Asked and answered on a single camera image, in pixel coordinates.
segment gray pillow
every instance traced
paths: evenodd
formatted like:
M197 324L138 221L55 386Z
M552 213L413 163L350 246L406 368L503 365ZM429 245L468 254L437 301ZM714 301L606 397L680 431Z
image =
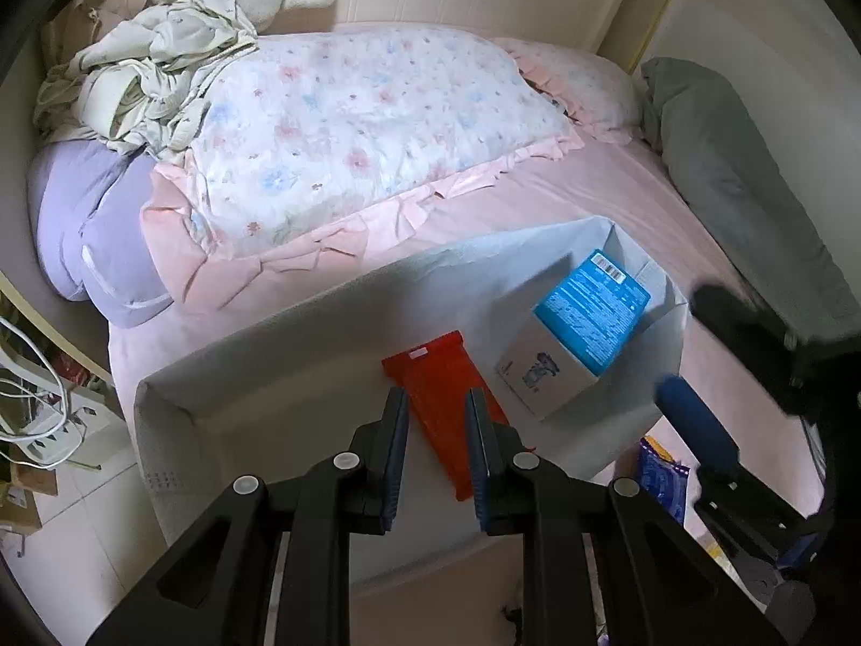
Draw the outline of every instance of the gray pillow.
M675 58L646 62L643 77L647 140L742 276L805 338L861 328L858 301L729 81Z
M81 226L83 284L96 308L120 328L145 323L172 303L140 230L154 166L148 155L135 157Z

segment white cable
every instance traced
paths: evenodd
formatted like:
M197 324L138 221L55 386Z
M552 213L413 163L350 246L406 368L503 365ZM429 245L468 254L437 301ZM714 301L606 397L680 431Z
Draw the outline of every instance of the white cable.
M41 468L44 471L50 471L53 468L57 468L57 466L62 464L64 461L69 461L70 457L76 451L79 450L79 448L83 444L83 440L85 440L87 438L87 426L84 425L83 423L81 423L81 425L83 425L83 432L80 431L79 429L77 429L77 424L75 423L74 420L72 420L72 427L74 427L75 431L80 435L80 439L79 439L79 441L77 441L77 444L74 446L74 448L72 448L71 451L67 452L66 455L62 459L58 459L57 461L52 461L50 464L34 464L33 461L19 461L17 459L12 459L10 457L7 457L7 455L3 454L2 451L0 451L0 457L3 457L3 459L8 461L10 464L18 464L19 466L29 466L32 468Z
M19 338L21 340L23 340L24 342L27 342L27 346L29 346L30 349L33 349L33 352L36 354L37 358L39 358L39 360L41 361L43 366L48 370L49 374L52 375L53 379L57 382L57 388L59 391L59 404L60 404L59 410L57 408L55 408L54 405L52 405L52 404L48 403L47 401L45 401L44 399L42 399L42 397L40 397L39 395L34 394L33 392L27 390L27 388L24 388L24 386L22 384L19 384L16 381L10 381L9 379L1 379L0 380L1 383L7 383L10 385L13 385L13 387L15 387L21 391L20 394L6 394L5 392L0 391L0 396L5 396L6 398L14 398L14 399L25 399L25 398L36 399L37 401L39 401L43 405L48 405L49 408L52 408L54 410L54 412L57 412L57 414L59 414L60 419L59 419L59 422L57 423L57 425L52 427L50 430L47 430L44 432L39 432L39 433L33 434L33 435L6 435L6 434L0 433L0 441L2 441L2 442L9 442L12 444L27 444L28 442L36 442L37 440L40 440L40 439L49 437L50 435L53 435L57 430L64 427L69 422L69 419L70 419L70 415L69 415L69 407L70 407L70 405L69 405L69 392L66 390L66 384L63 382L63 380L59 377L57 372L54 370L54 367L51 366L51 363L47 360L45 355L42 354L41 350L38 347L36 347L36 344L33 342L33 340L31 340L19 328L12 325L12 323L7 321L2 316L0 316L0 325L4 325L10 331L14 332L17 336L19 336ZM29 461L15 461L13 459L10 459L9 457L7 457L7 455L3 454L3 452L0 452L0 455L9 461L12 461L12 464L23 464L24 466L31 466L33 468L54 468L57 465L62 464L62 462L66 461L69 457L71 457L72 454L74 454L77 451L77 449L81 446L81 444L83 444L84 437L86 436L86 425L83 426L84 432L81 432L79 429L77 429L76 425L74 425L74 421L72 421L72 422L73 422L73 426L75 427L75 431L81 436L81 439L75 445L75 448L71 452L69 452L67 455L65 455L59 461L54 461L51 464L47 464L47 465L46 464L32 464Z

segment blue box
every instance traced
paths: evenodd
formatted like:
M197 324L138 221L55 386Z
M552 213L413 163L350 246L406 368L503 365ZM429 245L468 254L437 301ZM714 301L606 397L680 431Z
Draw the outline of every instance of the blue box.
M606 371L648 301L636 279L594 250L535 306L498 372L545 418Z

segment barcode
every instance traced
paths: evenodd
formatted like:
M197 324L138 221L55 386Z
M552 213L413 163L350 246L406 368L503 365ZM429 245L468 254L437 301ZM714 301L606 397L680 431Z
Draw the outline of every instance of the barcode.
M607 273L610 276L610 279L614 280L617 284L621 284L625 281L625 274L620 270L616 269L613 266L613 263L604 257L600 252L596 252L592 257L593 263L600 269L602 272Z

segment cardboard box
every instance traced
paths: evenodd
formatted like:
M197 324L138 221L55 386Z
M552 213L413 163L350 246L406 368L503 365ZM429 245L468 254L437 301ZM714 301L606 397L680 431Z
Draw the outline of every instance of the cardboard box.
M533 309L500 358L498 372L544 419L606 371L648 301L643 286L593 250Z
M44 468L12 464L12 485L43 495L56 496L59 494L57 489L57 472L54 470L46 471Z
M12 464L0 457L0 505L6 498L6 491L12 485Z
M0 530L14 531L18 534L33 534L42 528L36 499L31 491L10 487L0 505Z

